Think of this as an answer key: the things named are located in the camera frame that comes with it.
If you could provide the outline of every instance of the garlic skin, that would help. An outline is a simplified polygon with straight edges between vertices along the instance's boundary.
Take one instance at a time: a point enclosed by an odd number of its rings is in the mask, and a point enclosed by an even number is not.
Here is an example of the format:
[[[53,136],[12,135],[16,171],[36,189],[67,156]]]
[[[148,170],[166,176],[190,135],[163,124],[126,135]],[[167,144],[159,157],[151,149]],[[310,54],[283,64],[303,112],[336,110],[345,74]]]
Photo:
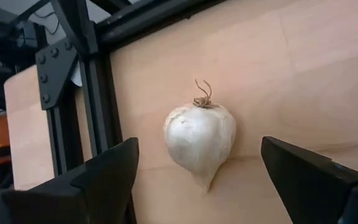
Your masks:
[[[221,105],[206,109],[187,104],[168,115],[164,133],[173,161],[190,171],[206,193],[230,155],[236,136],[233,116]]]

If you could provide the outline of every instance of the wooden board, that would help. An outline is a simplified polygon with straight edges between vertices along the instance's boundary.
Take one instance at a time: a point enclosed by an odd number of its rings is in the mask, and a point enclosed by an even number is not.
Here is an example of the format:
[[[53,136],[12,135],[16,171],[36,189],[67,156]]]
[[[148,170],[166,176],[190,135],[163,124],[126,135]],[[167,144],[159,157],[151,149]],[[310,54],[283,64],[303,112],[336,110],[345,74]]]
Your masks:
[[[124,137],[140,141],[140,224],[290,223],[260,158],[266,135],[358,170],[358,1],[228,0],[111,61]],[[237,120],[231,158],[208,195],[163,143],[166,115],[202,95],[194,78],[209,81]],[[16,186],[26,189],[52,167],[35,67],[10,79],[6,95]],[[81,93],[77,101],[89,150]]]

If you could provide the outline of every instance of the screw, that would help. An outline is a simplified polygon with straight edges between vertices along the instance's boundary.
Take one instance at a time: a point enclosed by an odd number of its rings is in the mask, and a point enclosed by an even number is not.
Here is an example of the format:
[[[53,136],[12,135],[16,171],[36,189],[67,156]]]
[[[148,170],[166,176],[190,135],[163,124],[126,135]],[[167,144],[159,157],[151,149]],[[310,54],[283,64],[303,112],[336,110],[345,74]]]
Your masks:
[[[44,94],[42,96],[42,100],[44,101],[44,103],[48,103],[50,100],[49,94]]]
[[[42,75],[40,76],[40,79],[41,79],[41,82],[42,82],[42,83],[46,83],[46,82],[48,81],[48,76],[47,76],[47,74],[42,74]]]
[[[59,50],[57,48],[54,48],[50,51],[50,54],[52,54],[52,57],[55,58],[59,54]]]
[[[73,45],[71,44],[71,42],[65,42],[65,48],[66,50],[71,50],[71,48],[73,48]]]
[[[47,59],[45,58],[45,55],[39,55],[38,56],[38,62],[40,64],[44,64]]]

